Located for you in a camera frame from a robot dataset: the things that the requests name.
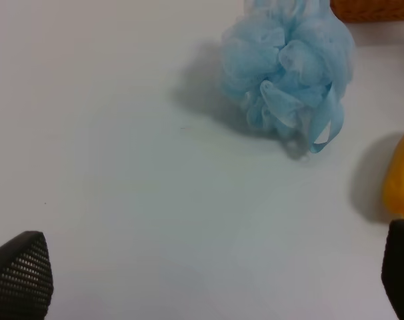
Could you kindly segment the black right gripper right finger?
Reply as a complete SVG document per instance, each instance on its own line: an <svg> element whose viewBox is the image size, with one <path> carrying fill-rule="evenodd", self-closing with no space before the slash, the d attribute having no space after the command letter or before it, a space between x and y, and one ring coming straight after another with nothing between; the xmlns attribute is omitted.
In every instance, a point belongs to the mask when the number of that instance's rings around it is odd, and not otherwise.
<svg viewBox="0 0 404 320"><path fill-rule="evenodd" d="M389 224L381 280L396 316L404 319L404 219Z"/></svg>

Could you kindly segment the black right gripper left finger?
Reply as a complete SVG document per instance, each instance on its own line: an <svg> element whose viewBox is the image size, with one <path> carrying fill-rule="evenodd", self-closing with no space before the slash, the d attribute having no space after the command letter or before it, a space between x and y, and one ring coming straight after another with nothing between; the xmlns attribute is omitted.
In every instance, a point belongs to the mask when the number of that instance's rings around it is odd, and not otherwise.
<svg viewBox="0 0 404 320"><path fill-rule="evenodd" d="M24 231L0 246L0 319L44 319L53 295L45 236Z"/></svg>

